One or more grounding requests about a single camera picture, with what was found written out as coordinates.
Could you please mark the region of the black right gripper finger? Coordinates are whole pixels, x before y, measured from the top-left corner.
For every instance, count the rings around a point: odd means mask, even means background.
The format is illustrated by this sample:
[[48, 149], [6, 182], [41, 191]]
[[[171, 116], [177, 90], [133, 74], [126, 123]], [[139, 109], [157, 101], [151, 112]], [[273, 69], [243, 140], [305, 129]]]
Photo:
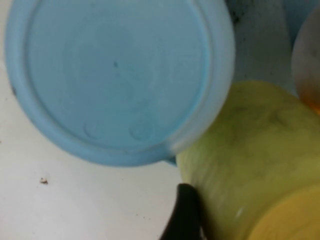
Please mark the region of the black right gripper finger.
[[177, 186], [176, 201], [160, 240], [200, 240], [201, 208], [196, 189], [186, 183]]

